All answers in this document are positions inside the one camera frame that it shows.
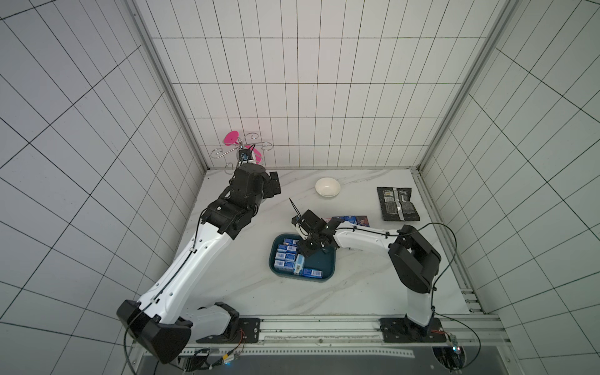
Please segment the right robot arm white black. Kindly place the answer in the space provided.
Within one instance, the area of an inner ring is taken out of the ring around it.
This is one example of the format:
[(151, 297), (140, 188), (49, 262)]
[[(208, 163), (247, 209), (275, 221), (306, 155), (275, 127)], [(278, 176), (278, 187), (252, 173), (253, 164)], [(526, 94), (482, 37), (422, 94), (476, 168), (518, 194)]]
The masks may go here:
[(387, 256), (404, 285), (408, 307), (405, 320), (415, 328), (428, 328), (434, 316), (434, 279), (442, 257), (415, 227), (405, 225), (394, 233), (332, 219), (292, 218), (300, 234), (298, 252), (306, 258), (320, 250), (348, 248)]

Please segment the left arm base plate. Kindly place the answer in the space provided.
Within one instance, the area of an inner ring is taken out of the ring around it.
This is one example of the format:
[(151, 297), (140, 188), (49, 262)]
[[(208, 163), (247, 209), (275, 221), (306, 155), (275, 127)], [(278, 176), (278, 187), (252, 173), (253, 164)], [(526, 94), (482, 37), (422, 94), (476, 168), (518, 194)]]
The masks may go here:
[(211, 335), (200, 338), (198, 344), (256, 344), (259, 341), (260, 325), (259, 318), (238, 318), (230, 323), (225, 332), (220, 335)]

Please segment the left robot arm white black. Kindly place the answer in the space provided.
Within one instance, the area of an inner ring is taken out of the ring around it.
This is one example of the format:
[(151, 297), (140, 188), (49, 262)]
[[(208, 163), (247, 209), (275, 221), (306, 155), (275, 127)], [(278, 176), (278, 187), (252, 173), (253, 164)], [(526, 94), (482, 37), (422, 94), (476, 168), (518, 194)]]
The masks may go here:
[(201, 213), (195, 234), (159, 280), (138, 300), (126, 300), (117, 317), (132, 337), (162, 364), (175, 360), (192, 334), (221, 338), (239, 335), (239, 314), (223, 302), (201, 308), (190, 318), (184, 306), (213, 261), (251, 223), (261, 203), (281, 193), (278, 173), (247, 162)]

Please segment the blue red pocket tissue pack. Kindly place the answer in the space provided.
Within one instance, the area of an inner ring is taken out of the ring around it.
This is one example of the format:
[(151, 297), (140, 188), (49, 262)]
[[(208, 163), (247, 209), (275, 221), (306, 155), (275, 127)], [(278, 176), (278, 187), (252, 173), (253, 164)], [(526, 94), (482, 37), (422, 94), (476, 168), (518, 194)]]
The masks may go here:
[(356, 216), (356, 223), (362, 227), (370, 227), (370, 222), (367, 216)]

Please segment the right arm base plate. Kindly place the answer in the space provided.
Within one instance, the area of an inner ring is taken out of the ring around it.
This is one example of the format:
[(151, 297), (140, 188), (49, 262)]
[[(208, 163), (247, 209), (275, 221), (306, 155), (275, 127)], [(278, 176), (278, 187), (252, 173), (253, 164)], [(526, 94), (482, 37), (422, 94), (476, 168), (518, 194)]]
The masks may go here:
[(381, 318), (380, 330), (385, 343), (445, 343), (447, 336), (442, 332), (442, 324), (438, 318), (432, 318), (426, 327), (419, 326), (408, 317)]

